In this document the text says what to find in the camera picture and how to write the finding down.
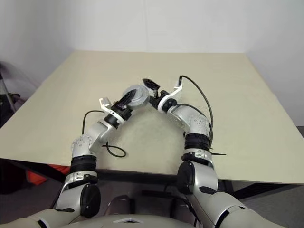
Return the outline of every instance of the table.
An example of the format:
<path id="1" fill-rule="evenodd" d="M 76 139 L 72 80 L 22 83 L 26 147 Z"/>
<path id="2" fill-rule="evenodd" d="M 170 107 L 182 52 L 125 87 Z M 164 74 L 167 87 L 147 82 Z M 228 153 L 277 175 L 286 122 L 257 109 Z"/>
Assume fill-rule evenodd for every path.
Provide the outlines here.
<path id="1" fill-rule="evenodd" d="M 213 156 L 223 180 L 304 183 L 304 140 L 245 54 L 135 53 L 76 51 L 0 129 L 1 158 L 70 165 L 71 143 L 81 134 L 84 114 L 100 109 L 98 99 L 119 100 L 142 78 L 172 91 L 179 75 L 205 92 L 214 113 Z M 183 103 L 208 115 L 198 91 L 184 81 Z M 92 113 L 86 126 L 104 115 Z M 183 154 L 183 132 L 152 107 L 133 112 L 97 167 L 115 171 L 176 174 Z"/>

